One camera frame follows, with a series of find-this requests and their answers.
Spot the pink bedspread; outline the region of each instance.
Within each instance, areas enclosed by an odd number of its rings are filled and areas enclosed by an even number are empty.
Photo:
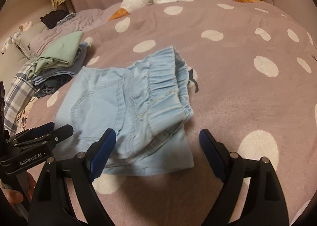
[[[271,160],[290,221],[312,198],[317,189],[317,50],[289,15],[264,2],[169,3],[107,22],[84,38],[88,36],[94,41],[88,67],[126,67],[173,45],[194,69],[198,84],[189,84],[195,115],[185,125],[194,168],[153,177],[102,175],[94,182],[117,226],[203,222],[222,187],[199,145],[203,128],[229,151]],[[54,121],[72,83],[40,98],[27,126]],[[32,173],[39,171],[40,166]],[[246,180],[233,219],[242,210],[247,185]],[[76,201],[74,209],[82,219]]]

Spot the blue denim fabric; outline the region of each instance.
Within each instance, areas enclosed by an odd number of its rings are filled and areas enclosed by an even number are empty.
[[[86,151],[107,128],[117,143],[104,173],[147,176],[194,166],[184,131],[193,116],[188,68],[168,47],[124,68],[83,67],[56,116],[56,127],[74,134],[54,155],[67,159]]]

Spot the plaid fabric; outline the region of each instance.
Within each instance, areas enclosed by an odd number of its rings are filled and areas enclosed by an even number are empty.
[[[5,97],[4,105],[4,127],[9,131],[10,136],[14,135],[18,125],[16,117],[23,111],[35,93],[31,82],[27,82],[28,73],[34,65],[35,59],[27,61],[20,71],[15,75],[9,92]]]
[[[70,19],[74,18],[77,13],[71,12],[69,15],[66,15],[63,19],[59,20],[56,26],[62,25],[65,21],[69,21]]]

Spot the finger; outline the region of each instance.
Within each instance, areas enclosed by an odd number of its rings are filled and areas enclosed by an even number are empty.
[[[30,173],[28,173],[28,181],[29,181],[30,188],[35,188],[36,181],[34,180],[33,176]]]
[[[30,199],[33,198],[34,189],[35,189],[35,188],[30,188],[30,189],[28,190],[28,195],[29,195]]]
[[[10,204],[17,204],[23,201],[23,195],[19,191],[4,189],[3,193]]]

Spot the stack of folded clothes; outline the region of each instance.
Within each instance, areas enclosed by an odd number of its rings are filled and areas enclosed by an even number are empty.
[[[80,43],[82,31],[53,42],[31,67],[28,79],[37,89],[34,97],[51,95],[69,82],[82,68],[88,44]]]

